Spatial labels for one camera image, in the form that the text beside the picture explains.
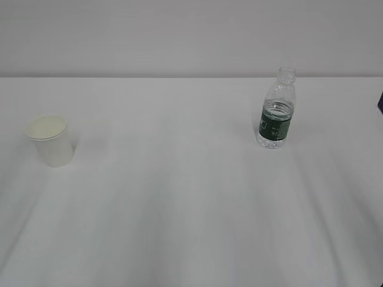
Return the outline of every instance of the wall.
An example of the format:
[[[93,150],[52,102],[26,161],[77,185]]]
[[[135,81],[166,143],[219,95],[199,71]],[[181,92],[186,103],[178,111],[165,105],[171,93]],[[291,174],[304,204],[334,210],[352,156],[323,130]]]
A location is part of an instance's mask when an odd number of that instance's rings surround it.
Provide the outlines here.
[[[382,0],[1,0],[0,76],[383,76]]]

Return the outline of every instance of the plastic water bottle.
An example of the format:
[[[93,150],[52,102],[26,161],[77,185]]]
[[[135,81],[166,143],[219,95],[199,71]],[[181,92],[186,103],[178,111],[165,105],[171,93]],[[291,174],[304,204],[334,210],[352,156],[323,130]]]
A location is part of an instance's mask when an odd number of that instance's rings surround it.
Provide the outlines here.
[[[296,103],[295,69],[281,68],[263,103],[257,141],[265,148],[279,148],[286,141]]]

